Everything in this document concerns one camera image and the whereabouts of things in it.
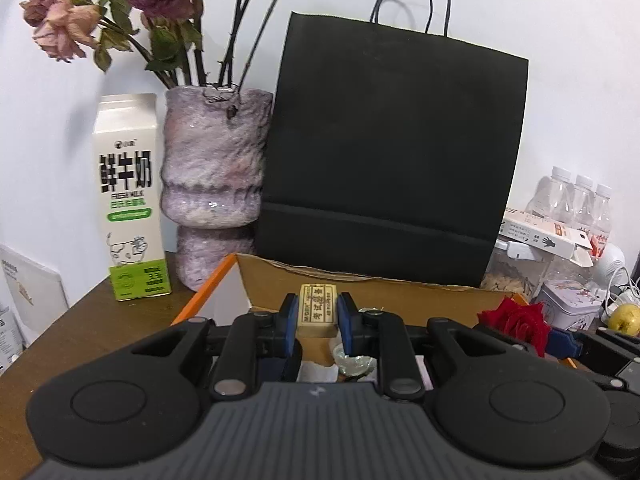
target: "cow illustration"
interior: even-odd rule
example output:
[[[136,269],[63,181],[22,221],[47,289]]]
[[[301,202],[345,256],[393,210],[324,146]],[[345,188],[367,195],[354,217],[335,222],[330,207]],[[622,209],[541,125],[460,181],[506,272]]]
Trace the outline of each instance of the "cow illustration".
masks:
[[[111,259],[117,266],[141,262],[148,247],[148,244],[145,242],[145,237],[143,236],[136,236],[129,242],[112,244],[111,233],[107,235],[107,245],[111,252]]]

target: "water bottle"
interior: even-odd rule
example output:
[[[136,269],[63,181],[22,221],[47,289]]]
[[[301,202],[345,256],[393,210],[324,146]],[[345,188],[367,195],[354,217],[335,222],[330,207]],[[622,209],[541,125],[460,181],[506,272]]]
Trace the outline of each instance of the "water bottle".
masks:
[[[593,180],[588,176],[578,175],[574,188],[574,220],[571,227],[580,229],[590,239],[591,226],[593,225],[593,199],[591,188]]]
[[[571,172],[554,166],[551,178],[544,177],[525,211],[540,218],[551,218],[569,223],[574,214],[569,194]]]
[[[602,251],[607,246],[609,234],[611,232],[611,212],[609,208],[609,199],[611,198],[611,188],[598,184],[596,187],[596,196],[593,199],[593,224],[591,227],[591,247],[593,248],[593,256],[599,258]]]

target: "pink textured vase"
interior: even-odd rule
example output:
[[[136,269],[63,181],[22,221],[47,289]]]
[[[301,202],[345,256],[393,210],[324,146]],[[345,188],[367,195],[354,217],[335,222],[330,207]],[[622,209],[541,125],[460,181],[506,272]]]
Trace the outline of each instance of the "pink textured vase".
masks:
[[[198,290],[229,253],[252,253],[273,95],[180,86],[166,93],[161,208],[180,224],[176,267]]]
[[[252,254],[252,226],[229,229],[178,227],[178,251],[175,266],[178,278],[191,290],[207,281],[222,259],[230,253]]]

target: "circular pad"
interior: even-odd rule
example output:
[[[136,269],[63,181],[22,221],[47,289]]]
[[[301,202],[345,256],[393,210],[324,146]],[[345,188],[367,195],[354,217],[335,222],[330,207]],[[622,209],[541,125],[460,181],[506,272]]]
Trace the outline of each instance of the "circular pad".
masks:
[[[617,391],[607,391],[605,395],[611,403],[611,420],[598,455],[640,458],[640,397]]]
[[[558,416],[564,408],[562,395],[551,386],[536,381],[513,381],[496,386],[489,394],[496,413],[513,422],[539,424]]]
[[[602,391],[577,373],[524,357],[468,357],[437,390],[433,409],[444,433],[470,454],[517,468],[593,453],[609,423]]]
[[[113,424],[136,416],[145,407],[145,391],[125,381],[102,381],[80,388],[71,408],[88,422]]]
[[[27,406],[41,455],[92,467],[143,462],[173,449],[200,417],[195,387],[148,356],[97,360],[44,384]]]

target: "green label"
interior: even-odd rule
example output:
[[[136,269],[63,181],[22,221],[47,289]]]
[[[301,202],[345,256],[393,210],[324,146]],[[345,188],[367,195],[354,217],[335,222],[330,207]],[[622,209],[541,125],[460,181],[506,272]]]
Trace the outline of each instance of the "green label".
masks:
[[[109,274],[116,300],[144,298],[171,292],[165,260],[111,267]]]
[[[107,218],[109,222],[122,222],[124,220],[138,220],[140,218],[149,218],[151,216],[151,208],[145,209],[129,209],[128,211],[118,211],[117,213],[109,213]]]

